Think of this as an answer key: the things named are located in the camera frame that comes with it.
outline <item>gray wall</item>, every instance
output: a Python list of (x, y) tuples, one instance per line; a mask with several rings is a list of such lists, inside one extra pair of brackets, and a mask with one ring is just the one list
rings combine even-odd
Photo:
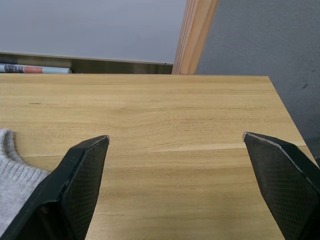
[(269, 76), (320, 156), (320, 1), (220, 0), (197, 74)]

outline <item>wood grain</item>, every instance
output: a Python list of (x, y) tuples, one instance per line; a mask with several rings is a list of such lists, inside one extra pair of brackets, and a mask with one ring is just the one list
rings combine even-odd
[(187, 0), (172, 74), (194, 74), (219, 0)]
[(1, 128), (47, 170), (110, 135), (88, 240), (283, 239), (242, 133), (309, 151), (267, 77), (1, 74), (0, 103)]

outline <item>wooden table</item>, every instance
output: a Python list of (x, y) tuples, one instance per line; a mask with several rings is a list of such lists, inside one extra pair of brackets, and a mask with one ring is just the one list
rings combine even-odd
[(89, 240), (283, 239), (244, 131), (305, 143), (267, 77), (0, 74), (0, 126), (53, 170), (109, 134)]

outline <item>wooden trim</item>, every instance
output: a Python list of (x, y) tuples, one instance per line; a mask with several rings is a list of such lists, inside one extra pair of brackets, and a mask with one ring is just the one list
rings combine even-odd
[(194, 74), (219, 0), (187, 0), (172, 74)]

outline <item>rolled newspaper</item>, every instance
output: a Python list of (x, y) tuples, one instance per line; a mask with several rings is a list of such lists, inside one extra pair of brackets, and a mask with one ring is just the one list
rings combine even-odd
[(72, 74), (70, 68), (51, 66), (28, 66), (0, 63), (0, 73), (15, 74)]

